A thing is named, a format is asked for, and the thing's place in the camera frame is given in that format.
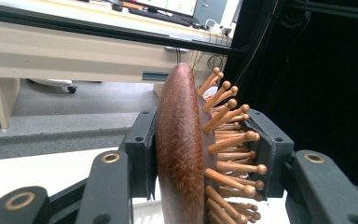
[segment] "gray floor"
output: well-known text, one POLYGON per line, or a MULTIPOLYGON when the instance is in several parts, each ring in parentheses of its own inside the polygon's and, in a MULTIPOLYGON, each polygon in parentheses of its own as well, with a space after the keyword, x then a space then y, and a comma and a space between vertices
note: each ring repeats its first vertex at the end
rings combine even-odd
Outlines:
POLYGON ((0 159, 118 147, 139 112, 158 104, 152 84, 74 81, 77 92, 21 81, 0 159))

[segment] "desk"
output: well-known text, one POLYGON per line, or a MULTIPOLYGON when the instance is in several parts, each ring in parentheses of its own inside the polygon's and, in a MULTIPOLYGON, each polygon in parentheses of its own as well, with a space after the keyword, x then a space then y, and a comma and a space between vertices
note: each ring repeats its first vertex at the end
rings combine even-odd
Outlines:
MULTIPOLYGON (((0 160, 0 197, 14 189, 27 186, 41 186, 51 196, 86 178, 90 173, 93 159, 100 153, 112 149, 115 148, 0 160)), ((156 199, 155 202, 141 198, 133 199, 134 223, 163 223, 158 184, 156 199)), ((256 223, 290 223, 284 201, 285 196, 281 199, 268 199, 268 202, 262 203, 249 201, 257 204, 258 212, 262 216, 256 223)))
MULTIPOLYGON (((175 35, 225 45, 225 37, 165 21, 115 12, 103 3, 75 0, 0 1, 8 6, 59 17, 175 35)), ((210 69, 212 54, 182 53, 182 62, 194 64, 196 84, 210 69)), ((107 37, 81 35, 0 22, 0 123, 7 128, 20 89, 20 78, 143 82, 143 71, 169 72, 176 64, 175 50, 107 37)))

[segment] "computer monitor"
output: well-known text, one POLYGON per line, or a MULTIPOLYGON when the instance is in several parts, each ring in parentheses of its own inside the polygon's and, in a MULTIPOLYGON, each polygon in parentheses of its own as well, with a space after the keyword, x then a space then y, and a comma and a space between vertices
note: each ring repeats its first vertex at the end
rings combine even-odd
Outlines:
POLYGON ((150 12, 157 12, 158 10, 170 12, 175 15, 181 15, 193 18, 196 10, 197 0, 121 0, 123 2, 132 3, 135 5, 147 7, 150 12))

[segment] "gray door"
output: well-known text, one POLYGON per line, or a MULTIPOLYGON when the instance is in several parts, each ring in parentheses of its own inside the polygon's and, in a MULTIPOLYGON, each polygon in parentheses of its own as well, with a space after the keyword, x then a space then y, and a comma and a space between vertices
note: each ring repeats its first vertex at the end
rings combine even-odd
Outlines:
MULTIPOLYGON (((226 2, 227 0, 199 0, 194 17, 200 21, 201 25, 205 25, 207 20, 214 20, 220 24, 226 8, 226 2)), ((208 25, 213 26, 213 22, 209 21, 208 25)))

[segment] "keyboard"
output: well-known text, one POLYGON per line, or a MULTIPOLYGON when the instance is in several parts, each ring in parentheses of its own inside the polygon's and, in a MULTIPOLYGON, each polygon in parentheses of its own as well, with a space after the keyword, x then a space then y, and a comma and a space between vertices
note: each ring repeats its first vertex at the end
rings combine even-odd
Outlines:
POLYGON ((170 17, 168 15, 164 15, 164 14, 160 14, 160 13, 143 11, 143 10, 139 10, 137 8, 129 7, 129 12, 134 15, 144 16, 147 18, 152 18, 152 19, 156 19, 156 20, 160 20, 160 21, 172 22, 172 23, 179 24, 179 25, 184 25, 184 26, 191 25, 189 22, 183 21, 182 19, 177 18, 177 17, 170 17))

